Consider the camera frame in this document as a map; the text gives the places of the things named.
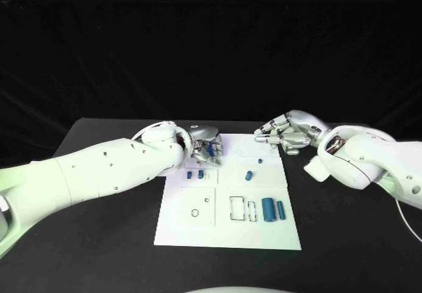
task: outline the black background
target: black background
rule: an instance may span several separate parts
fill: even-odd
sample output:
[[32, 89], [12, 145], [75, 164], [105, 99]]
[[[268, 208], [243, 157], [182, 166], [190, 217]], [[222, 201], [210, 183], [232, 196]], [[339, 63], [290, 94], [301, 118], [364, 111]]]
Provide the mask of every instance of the black background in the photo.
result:
[[[131, 137], [153, 120], [82, 119], [56, 156]], [[245, 133], [259, 122], [177, 121]], [[284, 160], [301, 251], [154, 246], [166, 178], [49, 215], [0, 260], [0, 292], [184, 293], [216, 286], [305, 292], [421, 292], [421, 242], [393, 198], [304, 172], [315, 149]], [[421, 210], [402, 204], [422, 234]]]
[[421, 9], [396, 2], [0, 4], [0, 164], [81, 117], [268, 121], [419, 139]]

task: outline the robotic hand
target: robotic hand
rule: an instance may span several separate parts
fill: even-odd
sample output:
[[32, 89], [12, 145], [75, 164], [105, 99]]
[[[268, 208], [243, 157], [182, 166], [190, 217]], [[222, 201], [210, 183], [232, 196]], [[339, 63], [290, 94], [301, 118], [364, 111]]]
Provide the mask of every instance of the robotic hand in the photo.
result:
[[292, 110], [255, 130], [255, 141], [279, 144], [288, 155], [313, 145], [317, 156], [304, 170], [320, 182], [331, 175], [363, 189], [375, 182], [400, 201], [422, 209], [422, 142], [396, 142], [373, 128], [334, 129], [310, 113]]
[[133, 139], [117, 139], [66, 156], [0, 170], [0, 257], [30, 227], [53, 212], [117, 194], [173, 174], [187, 158], [218, 165], [222, 138], [212, 126], [164, 121]]

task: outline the table surface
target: table surface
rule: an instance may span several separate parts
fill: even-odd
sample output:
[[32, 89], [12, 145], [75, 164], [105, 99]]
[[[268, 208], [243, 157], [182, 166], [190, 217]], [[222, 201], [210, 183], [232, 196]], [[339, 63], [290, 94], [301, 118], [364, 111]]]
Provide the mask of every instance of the table surface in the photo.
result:
[[[55, 156], [134, 133], [156, 120], [81, 119]], [[252, 133], [261, 122], [177, 121]], [[154, 246], [166, 178], [40, 221], [0, 260], [0, 292], [171, 292], [255, 286], [295, 292], [421, 292], [422, 244], [393, 198], [372, 184], [318, 183], [315, 149], [281, 154], [303, 251]], [[422, 211], [402, 204], [422, 234]]]

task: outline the black curtain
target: black curtain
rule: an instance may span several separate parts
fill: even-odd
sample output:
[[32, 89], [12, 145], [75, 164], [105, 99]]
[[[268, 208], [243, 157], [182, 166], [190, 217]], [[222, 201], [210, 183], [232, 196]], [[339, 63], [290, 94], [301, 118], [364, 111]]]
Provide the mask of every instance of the black curtain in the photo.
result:
[[1, 167], [48, 158], [81, 117], [268, 121], [301, 109], [421, 139], [416, 7], [1, 1], [0, 24]]

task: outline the blue object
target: blue object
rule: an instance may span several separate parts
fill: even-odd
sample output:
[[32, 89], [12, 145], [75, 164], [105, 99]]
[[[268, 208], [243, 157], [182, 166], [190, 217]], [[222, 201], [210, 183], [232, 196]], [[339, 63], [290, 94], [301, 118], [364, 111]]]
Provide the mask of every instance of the blue object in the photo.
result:
[[209, 152], [209, 155], [213, 157], [213, 144], [209, 143], [209, 147], [206, 148], [206, 151]]
[[284, 203], [281, 201], [277, 202], [277, 209], [279, 210], [279, 219], [285, 220]]
[[252, 171], [248, 171], [245, 179], [249, 181], [252, 179]]
[[264, 213], [264, 220], [267, 222], [274, 222], [277, 220], [275, 218], [275, 209], [274, 209], [274, 201], [272, 198], [264, 198], [261, 200], [262, 202], [262, 213]]

